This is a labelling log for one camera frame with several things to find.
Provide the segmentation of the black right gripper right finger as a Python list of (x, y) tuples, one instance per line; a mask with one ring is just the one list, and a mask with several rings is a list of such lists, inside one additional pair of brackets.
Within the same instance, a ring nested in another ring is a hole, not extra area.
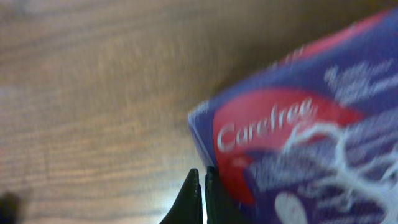
[(205, 176), (205, 200), (207, 224), (248, 224), (243, 214), (233, 203), (220, 181), (218, 171), (208, 166)]

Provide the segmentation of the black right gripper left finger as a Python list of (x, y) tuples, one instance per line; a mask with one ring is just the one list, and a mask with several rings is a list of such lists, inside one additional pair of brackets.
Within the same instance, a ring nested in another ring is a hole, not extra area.
[(184, 183), (160, 224), (203, 224), (203, 204), (198, 170), (189, 170)]

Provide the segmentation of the purple pink Carefree pad pack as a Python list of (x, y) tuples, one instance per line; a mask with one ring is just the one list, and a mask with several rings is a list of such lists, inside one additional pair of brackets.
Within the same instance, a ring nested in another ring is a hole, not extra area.
[(229, 87), (188, 125), (250, 223), (396, 223), (397, 9)]

